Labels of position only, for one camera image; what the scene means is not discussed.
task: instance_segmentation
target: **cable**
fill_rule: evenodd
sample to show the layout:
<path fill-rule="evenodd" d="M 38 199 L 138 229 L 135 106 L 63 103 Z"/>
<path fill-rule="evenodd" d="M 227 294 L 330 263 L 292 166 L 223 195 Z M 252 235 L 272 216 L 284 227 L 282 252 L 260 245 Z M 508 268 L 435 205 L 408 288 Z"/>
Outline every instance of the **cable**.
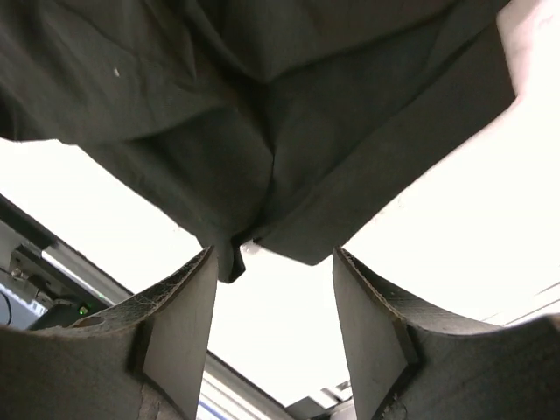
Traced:
<path fill-rule="evenodd" d="M 11 278 L 16 278 L 7 269 L 3 269 L 2 267 L 0 267 L 0 273 L 4 273 L 6 276 L 9 276 Z M 5 325 L 10 326 L 12 318 L 13 318 L 13 312 L 11 310 L 10 298 L 3 291 L 0 291 L 0 293 L 2 294 L 3 299 L 6 301 L 6 308 L 8 309 L 8 321 L 6 321 Z"/>
<path fill-rule="evenodd" d="M 0 291 L 0 293 L 2 293 L 2 296 L 3 296 L 4 300 L 6 301 L 6 308 L 8 309 L 8 321 L 6 322 L 6 326 L 10 326 L 11 325 L 11 318 L 12 318 L 10 298 L 3 291 Z"/>

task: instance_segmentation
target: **wrinkled cloth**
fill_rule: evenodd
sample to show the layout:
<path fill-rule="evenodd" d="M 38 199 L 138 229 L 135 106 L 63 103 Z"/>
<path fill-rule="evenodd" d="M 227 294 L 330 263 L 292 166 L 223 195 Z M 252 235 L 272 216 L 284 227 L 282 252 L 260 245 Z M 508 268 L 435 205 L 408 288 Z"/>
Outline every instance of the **wrinkled cloth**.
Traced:
<path fill-rule="evenodd" d="M 0 137 L 77 144 L 221 281 L 250 240 L 319 263 L 514 100 L 507 3 L 3 2 Z"/>

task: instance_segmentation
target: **overexposed background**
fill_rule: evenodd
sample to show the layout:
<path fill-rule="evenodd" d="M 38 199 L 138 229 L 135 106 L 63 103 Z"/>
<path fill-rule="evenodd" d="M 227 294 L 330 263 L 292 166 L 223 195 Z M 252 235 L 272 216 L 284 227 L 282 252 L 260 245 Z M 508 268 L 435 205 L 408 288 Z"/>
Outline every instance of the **overexposed background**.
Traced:
<path fill-rule="evenodd" d="M 560 282 L 559 11 L 513 0 L 500 14 L 518 100 L 346 245 L 370 268 L 476 319 Z M 0 141 L 0 156 L 0 193 L 134 292 L 200 249 L 75 147 Z M 286 405 L 347 380 L 330 259 L 245 261 L 219 286 L 210 350 Z"/>

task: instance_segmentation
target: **curved support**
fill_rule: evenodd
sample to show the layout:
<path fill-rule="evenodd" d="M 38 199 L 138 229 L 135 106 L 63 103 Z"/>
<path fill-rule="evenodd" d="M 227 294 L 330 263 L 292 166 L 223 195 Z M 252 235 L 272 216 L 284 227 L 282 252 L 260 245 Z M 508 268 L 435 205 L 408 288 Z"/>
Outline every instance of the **curved support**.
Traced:
<path fill-rule="evenodd" d="M 560 317 L 500 328 L 444 311 L 334 252 L 359 420 L 560 418 Z"/>
<path fill-rule="evenodd" d="M 0 329 L 0 418 L 194 420 L 217 277 L 206 249 L 69 328 Z"/>

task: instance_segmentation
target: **dark gray fabric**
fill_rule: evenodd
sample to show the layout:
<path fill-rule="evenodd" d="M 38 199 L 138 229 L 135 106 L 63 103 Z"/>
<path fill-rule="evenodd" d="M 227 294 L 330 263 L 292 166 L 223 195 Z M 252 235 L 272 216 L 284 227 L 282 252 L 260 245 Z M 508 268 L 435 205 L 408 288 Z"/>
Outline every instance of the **dark gray fabric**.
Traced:
<path fill-rule="evenodd" d="M 515 98 L 507 3 L 3 2 L 0 135 L 78 144 L 222 281 L 251 239 L 318 263 Z"/>

